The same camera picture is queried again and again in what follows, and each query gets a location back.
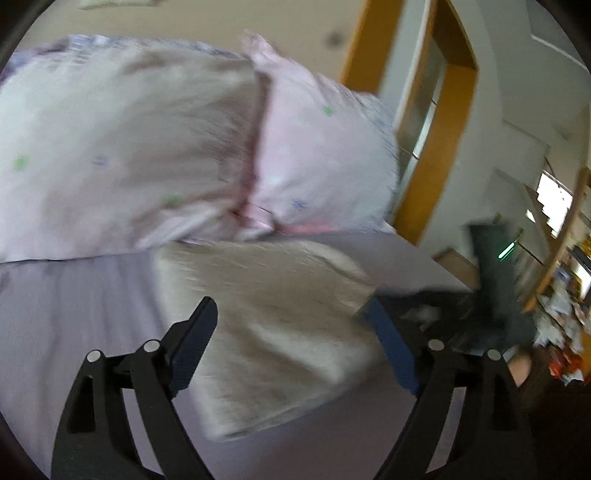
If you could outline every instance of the pink pillowcase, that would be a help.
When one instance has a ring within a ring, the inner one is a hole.
[[[269,92],[242,236],[380,228],[398,148],[379,100],[312,74],[258,35],[245,50]]]

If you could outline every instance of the bedding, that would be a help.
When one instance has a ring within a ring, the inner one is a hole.
[[[387,233],[307,237],[342,251],[376,284],[407,293],[424,287],[465,288],[402,238]],[[62,262],[0,265],[0,411],[35,463],[49,473],[53,440],[69,388],[87,352],[136,350],[161,338],[147,253]],[[158,470],[137,404],[126,395],[129,421],[145,466]],[[360,388],[279,427],[215,443],[204,437],[193,392],[175,406],[217,480],[373,478],[401,432],[414,397],[379,370]],[[456,393],[432,466],[449,452],[462,397]]]
[[[0,89],[0,261],[237,231],[261,103],[251,62],[105,43],[35,55]]]
[[[391,115],[259,35],[245,53],[267,78],[268,99],[242,235],[380,228],[398,184]]]
[[[171,244],[155,254],[155,275],[168,325],[216,300],[217,328],[189,387],[213,440],[297,418],[385,360],[356,315],[376,285],[325,245]]]

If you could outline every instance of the pillow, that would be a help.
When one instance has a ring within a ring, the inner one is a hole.
[[[165,44],[59,55],[0,89],[0,261],[234,237],[251,61]]]
[[[310,73],[258,35],[245,50],[268,76],[269,98],[242,234],[381,227],[398,152],[379,100]]]

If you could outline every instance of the beige towel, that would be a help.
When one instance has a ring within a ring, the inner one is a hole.
[[[356,313],[374,291],[347,256],[313,242],[182,246],[156,255],[169,324],[203,296],[218,326],[190,391],[206,434],[243,436],[296,418],[384,359]]]
[[[158,0],[80,0],[80,8],[90,10],[99,7],[156,5]]]

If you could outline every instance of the white pillow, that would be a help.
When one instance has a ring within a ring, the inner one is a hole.
[[[59,55],[0,89],[0,261],[233,237],[261,100],[250,60],[166,46]]]

